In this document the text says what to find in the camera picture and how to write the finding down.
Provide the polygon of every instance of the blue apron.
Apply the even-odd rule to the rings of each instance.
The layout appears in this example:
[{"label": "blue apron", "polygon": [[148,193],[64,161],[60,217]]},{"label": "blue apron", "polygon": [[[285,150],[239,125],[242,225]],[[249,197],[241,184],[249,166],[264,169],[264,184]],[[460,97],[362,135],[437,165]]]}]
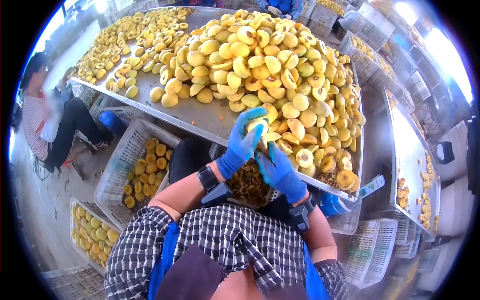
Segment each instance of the blue apron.
[{"label": "blue apron", "polygon": [[[155,295],[160,286],[163,276],[172,267],[173,253],[177,240],[179,238],[180,228],[176,222],[170,223],[168,231],[163,242],[162,254],[155,262],[150,273],[150,282],[148,284],[148,300],[155,300]],[[303,256],[306,266],[305,272],[305,290],[307,291],[309,300],[325,300],[330,299],[325,289],[324,283],[318,275],[317,270],[313,266],[312,259],[307,250],[307,244],[303,243]]]},{"label": "blue apron", "polygon": [[281,10],[282,14],[292,12],[292,0],[268,0],[268,4]]}]

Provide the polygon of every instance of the black wrist device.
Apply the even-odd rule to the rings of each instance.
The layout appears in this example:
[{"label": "black wrist device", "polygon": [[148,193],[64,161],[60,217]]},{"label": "black wrist device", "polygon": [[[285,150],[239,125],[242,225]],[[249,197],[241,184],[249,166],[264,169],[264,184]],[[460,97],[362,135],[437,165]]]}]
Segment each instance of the black wrist device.
[{"label": "black wrist device", "polygon": [[313,200],[312,193],[310,193],[307,201],[288,210],[290,223],[300,234],[310,229],[308,214],[311,213],[316,206],[317,203]]},{"label": "black wrist device", "polygon": [[200,170],[198,170],[197,177],[207,190],[207,193],[218,185],[218,179],[210,167],[201,167]]},{"label": "black wrist device", "polygon": [[201,167],[200,170],[198,170],[197,177],[207,191],[207,194],[202,197],[202,204],[204,206],[218,205],[232,195],[226,183],[218,182],[218,179],[210,167]]}]

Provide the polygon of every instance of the black pants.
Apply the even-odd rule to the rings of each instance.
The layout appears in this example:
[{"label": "black pants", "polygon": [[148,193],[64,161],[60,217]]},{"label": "black pants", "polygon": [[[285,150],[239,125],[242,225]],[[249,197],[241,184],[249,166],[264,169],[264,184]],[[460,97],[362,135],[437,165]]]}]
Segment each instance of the black pants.
[{"label": "black pants", "polygon": [[[201,167],[212,162],[208,150],[209,143],[200,138],[183,139],[172,153],[169,161],[168,180],[175,183],[198,171]],[[259,208],[257,211],[262,215],[269,216],[288,224],[288,210],[290,205],[285,195],[281,195],[275,201]]]},{"label": "black pants", "polygon": [[51,173],[54,168],[60,168],[67,159],[72,147],[73,135],[77,129],[85,134],[94,145],[102,141],[101,132],[88,112],[88,108],[80,98],[74,97],[65,104],[57,136],[49,145],[45,167]]}]

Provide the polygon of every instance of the worker's hand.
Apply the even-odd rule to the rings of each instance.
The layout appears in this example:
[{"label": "worker's hand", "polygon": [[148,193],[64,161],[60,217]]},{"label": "worker's hand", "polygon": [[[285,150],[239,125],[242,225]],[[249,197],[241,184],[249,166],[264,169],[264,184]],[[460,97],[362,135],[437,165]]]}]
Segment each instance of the worker's hand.
[{"label": "worker's hand", "polygon": [[255,159],[265,182],[284,193],[289,203],[305,196],[307,185],[298,178],[290,160],[274,142],[268,143],[268,156],[257,150]]},{"label": "worker's hand", "polygon": [[216,160],[218,170],[223,178],[231,179],[252,156],[260,141],[264,126],[258,124],[245,136],[245,125],[248,121],[267,115],[265,108],[253,108],[239,115],[228,138],[228,148],[225,154]]},{"label": "worker's hand", "polygon": [[279,15],[282,14],[282,12],[278,8],[273,6],[269,6],[268,11],[271,12],[275,17],[278,17]]}]

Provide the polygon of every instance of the blue glove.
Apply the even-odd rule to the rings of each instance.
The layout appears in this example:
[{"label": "blue glove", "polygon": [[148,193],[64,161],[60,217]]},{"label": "blue glove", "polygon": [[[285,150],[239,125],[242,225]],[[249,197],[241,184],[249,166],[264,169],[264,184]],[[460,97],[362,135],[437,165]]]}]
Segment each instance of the blue glove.
[{"label": "blue glove", "polygon": [[228,148],[225,154],[217,158],[218,170],[223,178],[231,179],[250,159],[255,147],[260,141],[260,136],[264,130],[263,125],[258,124],[247,136],[245,136],[245,125],[248,121],[261,118],[267,115],[265,108],[253,108],[239,115],[235,126],[233,126],[230,137],[228,138]]},{"label": "blue glove", "polygon": [[295,174],[290,160],[274,142],[268,143],[268,156],[255,151],[255,159],[265,182],[284,193],[289,203],[300,201],[307,192],[307,185]]}]

